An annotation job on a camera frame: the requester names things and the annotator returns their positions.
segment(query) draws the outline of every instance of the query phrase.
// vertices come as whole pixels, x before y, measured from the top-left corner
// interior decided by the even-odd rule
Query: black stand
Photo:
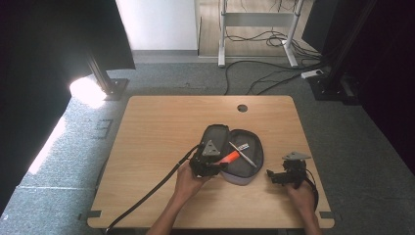
[[[312,77],[308,79],[316,100],[343,101],[348,105],[358,104],[356,96],[350,89],[352,87],[350,83],[352,79],[347,79],[345,72],[350,58],[350,49],[376,2],[377,0],[370,0],[362,10],[355,27],[348,34],[329,74],[326,77]]]
[[[104,100],[118,101],[121,99],[129,80],[127,78],[110,79],[107,72],[100,68],[91,51],[87,53],[87,61],[101,89],[107,94]]]

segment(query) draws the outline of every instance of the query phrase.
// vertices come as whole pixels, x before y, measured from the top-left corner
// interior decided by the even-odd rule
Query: bright light
[[[58,124],[56,124],[55,129],[52,131],[52,134],[49,136],[49,139],[46,141],[45,145],[43,146],[42,150],[37,155],[36,159],[31,164],[28,172],[31,174],[36,174],[39,171],[40,166],[45,162],[46,157],[49,155],[49,151],[52,149],[53,144],[55,141],[61,137],[61,135],[65,132],[65,118],[61,117],[59,119]]]
[[[98,109],[104,104],[106,93],[100,86],[88,77],[82,77],[70,85],[72,97],[93,109]]]

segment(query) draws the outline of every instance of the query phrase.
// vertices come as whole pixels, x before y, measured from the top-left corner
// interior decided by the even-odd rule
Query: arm
[[[314,195],[311,186],[303,181],[298,189],[295,189],[293,184],[287,184],[285,187],[291,202],[296,207],[304,223],[305,234],[322,235],[323,232],[314,212]]]
[[[178,168],[174,193],[160,217],[147,232],[147,235],[169,234],[180,210],[189,199],[199,192],[208,180],[210,180],[210,177],[196,177],[189,166],[189,161],[186,161]]]

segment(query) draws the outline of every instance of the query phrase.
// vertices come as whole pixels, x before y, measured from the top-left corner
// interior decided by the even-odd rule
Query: white wall
[[[198,50],[198,0],[116,0],[131,50]]]

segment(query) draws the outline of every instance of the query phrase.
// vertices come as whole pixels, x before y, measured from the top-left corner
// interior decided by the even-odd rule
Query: gray carpet
[[[128,97],[132,95],[223,95],[225,70],[216,63],[136,65],[109,71],[128,78],[120,101],[93,109],[72,98],[65,131],[43,165],[28,173],[0,219],[0,234],[102,234],[86,224],[100,170],[110,154]],[[251,84],[277,71],[239,64],[229,70],[229,95],[245,95]],[[295,72],[275,73],[281,80]],[[274,84],[261,83],[254,94]],[[262,95],[293,97],[319,170],[336,225],[324,234],[415,234],[415,177],[360,106],[317,102],[301,78]],[[135,230],[144,234],[145,230]],[[209,231],[182,233],[208,234]],[[277,234],[277,230],[210,231],[211,234]],[[122,234],[134,234],[124,231]]]

